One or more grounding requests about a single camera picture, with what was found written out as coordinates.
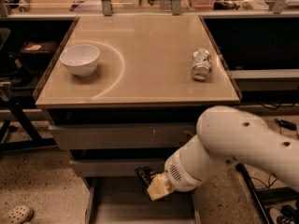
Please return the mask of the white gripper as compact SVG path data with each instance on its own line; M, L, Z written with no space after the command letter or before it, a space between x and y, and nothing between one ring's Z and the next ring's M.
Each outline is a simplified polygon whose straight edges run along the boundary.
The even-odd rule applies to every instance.
M174 191L186 192L197 188L201 181L192 177L180 160L179 150L164 164L164 173L157 174L147 188L152 201L157 201Z

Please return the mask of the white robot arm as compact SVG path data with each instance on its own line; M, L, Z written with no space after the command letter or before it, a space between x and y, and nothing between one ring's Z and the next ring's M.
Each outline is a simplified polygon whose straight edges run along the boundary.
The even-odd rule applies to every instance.
M299 190L299 141L271 130L262 118L230 106L213 106L196 123L196 134L176 150L147 192L153 201L202 185L241 162Z

